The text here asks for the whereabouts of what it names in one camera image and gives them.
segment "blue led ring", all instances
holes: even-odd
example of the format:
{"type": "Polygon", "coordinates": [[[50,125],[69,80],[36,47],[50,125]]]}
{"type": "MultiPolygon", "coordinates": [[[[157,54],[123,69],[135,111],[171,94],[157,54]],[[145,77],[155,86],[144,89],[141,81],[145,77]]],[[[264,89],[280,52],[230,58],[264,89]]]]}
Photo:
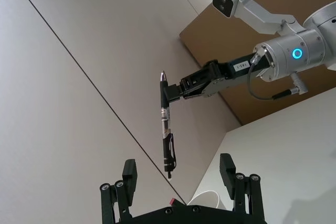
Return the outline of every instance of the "blue led ring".
{"type": "Polygon", "coordinates": [[[292,52],[292,56],[294,59],[300,59],[303,55],[302,49],[296,48],[292,52]]]}

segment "pen grip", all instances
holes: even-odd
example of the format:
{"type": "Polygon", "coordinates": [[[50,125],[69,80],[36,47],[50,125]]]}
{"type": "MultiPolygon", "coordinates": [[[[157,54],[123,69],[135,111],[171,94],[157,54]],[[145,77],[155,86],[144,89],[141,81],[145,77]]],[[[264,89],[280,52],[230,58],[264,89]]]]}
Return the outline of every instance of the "pen grip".
{"type": "Polygon", "coordinates": [[[168,87],[167,81],[160,81],[160,94],[161,94],[161,107],[162,108],[168,108],[169,107],[169,101],[166,97],[166,94],[164,93],[164,89],[168,87]]]}
{"type": "Polygon", "coordinates": [[[168,136],[163,139],[163,157],[164,171],[173,171],[176,167],[176,158],[174,150],[174,137],[172,133],[169,133],[168,136]]]}

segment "pen tip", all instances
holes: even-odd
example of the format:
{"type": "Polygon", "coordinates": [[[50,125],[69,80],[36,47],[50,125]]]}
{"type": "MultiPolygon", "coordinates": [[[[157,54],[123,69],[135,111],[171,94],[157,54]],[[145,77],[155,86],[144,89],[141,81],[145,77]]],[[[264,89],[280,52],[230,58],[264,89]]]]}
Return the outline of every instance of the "pen tip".
{"type": "Polygon", "coordinates": [[[161,72],[161,81],[166,81],[167,80],[167,76],[166,73],[164,71],[161,72]]]}

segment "pen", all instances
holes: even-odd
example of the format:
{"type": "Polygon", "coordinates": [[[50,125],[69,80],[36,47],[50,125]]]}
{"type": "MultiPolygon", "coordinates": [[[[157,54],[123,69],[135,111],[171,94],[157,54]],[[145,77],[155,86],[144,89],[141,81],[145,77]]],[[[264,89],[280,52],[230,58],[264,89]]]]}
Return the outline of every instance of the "pen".
{"type": "Polygon", "coordinates": [[[164,93],[164,89],[168,87],[167,77],[164,71],[160,78],[160,93],[161,93],[161,121],[163,134],[163,159],[164,171],[168,172],[168,179],[172,178],[171,172],[176,167],[176,157],[174,149],[174,137],[170,130],[170,112],[169,101],[164,93]]]}

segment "cardboard box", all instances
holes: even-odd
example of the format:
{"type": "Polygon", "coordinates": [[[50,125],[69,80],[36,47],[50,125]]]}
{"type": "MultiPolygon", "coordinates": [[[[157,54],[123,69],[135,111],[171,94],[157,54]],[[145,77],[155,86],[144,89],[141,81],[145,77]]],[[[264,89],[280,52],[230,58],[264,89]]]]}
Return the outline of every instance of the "cardboard box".
{"type": "MultiPolygon", "coordinates": [[[[303,22],[315,11],[336,0],[255,0],[271,13],[290,14],[303,22]]],[[[238,18],[228,19],[209,5],[180,34],[181,40],[198,63],[218,59],[227,62],[252,53],[256,44],[278,35],[261,35],[238,18]]],[[[319,66],[299,73],[309,92],[277,101],[258,101],[252,98],[246,84],[221,91],[221,95],[242,124],[255,121],[309,97],[336,87],[336,71],[319,66]]],[[[252,81],[253,90],[262,97],[270,97],[292,88],[290,77],[274,82],[260,78],[252,81]]]]}

